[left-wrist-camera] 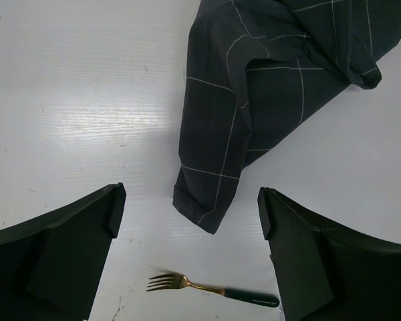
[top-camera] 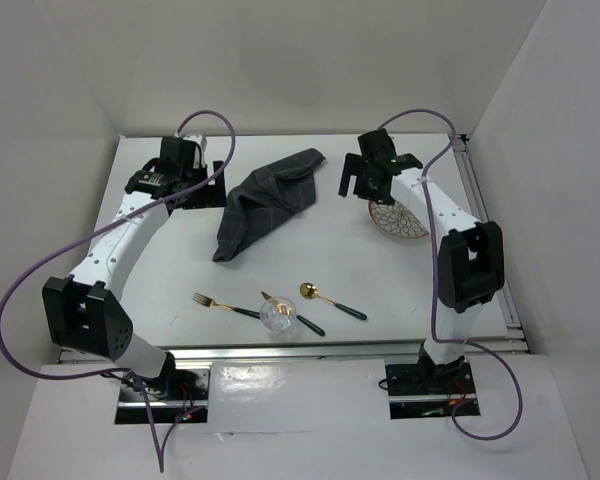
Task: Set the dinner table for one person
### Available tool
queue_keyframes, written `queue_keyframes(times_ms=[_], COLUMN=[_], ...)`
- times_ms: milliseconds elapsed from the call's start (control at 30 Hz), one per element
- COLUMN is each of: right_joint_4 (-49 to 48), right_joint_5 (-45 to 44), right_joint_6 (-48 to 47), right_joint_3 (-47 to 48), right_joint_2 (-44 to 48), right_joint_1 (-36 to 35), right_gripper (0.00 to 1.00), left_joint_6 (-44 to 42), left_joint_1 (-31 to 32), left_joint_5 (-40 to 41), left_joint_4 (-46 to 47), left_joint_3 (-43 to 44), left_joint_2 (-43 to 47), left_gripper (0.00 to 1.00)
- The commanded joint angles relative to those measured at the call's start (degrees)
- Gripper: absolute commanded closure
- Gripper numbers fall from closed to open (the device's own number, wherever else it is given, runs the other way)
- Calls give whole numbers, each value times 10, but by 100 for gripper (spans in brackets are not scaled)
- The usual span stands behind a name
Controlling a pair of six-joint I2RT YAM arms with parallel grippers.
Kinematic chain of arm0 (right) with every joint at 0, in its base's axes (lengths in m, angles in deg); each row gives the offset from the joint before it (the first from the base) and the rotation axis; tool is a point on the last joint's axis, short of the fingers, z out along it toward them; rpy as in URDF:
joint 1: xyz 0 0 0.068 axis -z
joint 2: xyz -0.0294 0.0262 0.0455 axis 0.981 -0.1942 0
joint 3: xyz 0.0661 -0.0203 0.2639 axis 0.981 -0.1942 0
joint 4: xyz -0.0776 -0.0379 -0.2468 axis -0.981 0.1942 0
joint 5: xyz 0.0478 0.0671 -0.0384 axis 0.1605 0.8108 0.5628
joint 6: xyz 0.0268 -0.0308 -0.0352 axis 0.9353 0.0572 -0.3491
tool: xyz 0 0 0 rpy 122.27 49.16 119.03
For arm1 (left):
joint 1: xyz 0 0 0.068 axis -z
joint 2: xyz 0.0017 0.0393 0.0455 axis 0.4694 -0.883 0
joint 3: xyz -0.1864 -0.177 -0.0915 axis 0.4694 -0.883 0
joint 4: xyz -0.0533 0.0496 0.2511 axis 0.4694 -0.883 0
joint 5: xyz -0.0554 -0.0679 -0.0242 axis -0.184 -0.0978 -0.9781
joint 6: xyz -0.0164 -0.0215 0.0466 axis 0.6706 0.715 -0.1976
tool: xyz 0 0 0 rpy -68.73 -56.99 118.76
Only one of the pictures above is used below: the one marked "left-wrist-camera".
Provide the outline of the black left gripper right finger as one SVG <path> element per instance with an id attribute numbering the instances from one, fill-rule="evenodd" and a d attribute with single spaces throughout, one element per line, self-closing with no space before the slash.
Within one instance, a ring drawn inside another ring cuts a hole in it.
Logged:
<path id="1" fill-rule="evenodd" d="M 286 320 L 401 320 L 401 244 L 275 189 L 262 188 L 257 201 Z"/>

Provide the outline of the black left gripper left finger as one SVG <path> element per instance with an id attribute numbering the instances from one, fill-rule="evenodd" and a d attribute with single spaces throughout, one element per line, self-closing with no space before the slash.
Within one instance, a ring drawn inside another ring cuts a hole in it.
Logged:
<path id="1" fill-rule="evenodd" d="M 88 320 L 126 191 L 107 185 L 0 230 L 0 320 Z"/>

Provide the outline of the dark checked cloth napkin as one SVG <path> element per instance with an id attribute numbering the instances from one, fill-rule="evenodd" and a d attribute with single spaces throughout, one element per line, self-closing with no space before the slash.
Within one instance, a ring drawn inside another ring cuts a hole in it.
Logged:
<path id="1" fill-rule="evenodd" d="M 188 37 L 172 204 L 216 233 L 244 168 L 401 40 L 401 1 L 201 1 Z"/>

